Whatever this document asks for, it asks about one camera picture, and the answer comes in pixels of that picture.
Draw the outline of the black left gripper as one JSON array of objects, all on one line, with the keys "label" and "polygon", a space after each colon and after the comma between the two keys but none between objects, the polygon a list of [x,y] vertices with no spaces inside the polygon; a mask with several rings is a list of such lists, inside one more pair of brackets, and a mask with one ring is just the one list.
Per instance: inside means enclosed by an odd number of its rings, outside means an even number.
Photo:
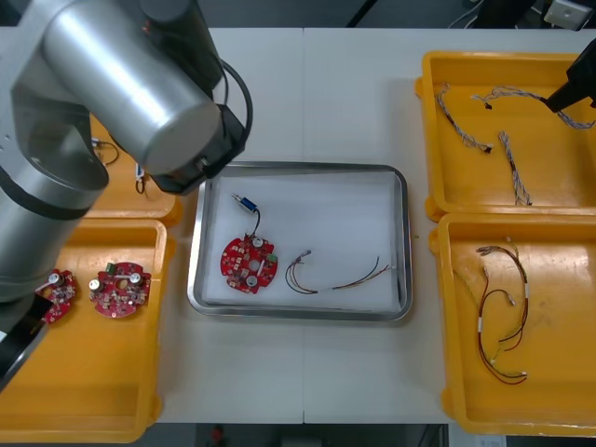
[{"label": "black left gripper", "polygon": [[193,157],[172,172],[153,175],[152,180],[165,193],[184,196],[206,180],[214,178],[244,150],[244,127],[227,105],[218,104],[221,121],[215,136]]}]

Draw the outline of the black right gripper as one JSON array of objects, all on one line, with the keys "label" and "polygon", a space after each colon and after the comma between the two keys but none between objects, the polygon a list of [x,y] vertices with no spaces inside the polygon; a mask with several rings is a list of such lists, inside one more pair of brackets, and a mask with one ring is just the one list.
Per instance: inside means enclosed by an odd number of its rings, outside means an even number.
[{"label": "black right gripper", "polygon": [[591,99],[590,107],[596,108],[596,96],[591,96],[595,88],[595,53],[596,40],[593,39],[568,68],[568,81],[544,100],[551,112],[561,112],[586,98]]}]

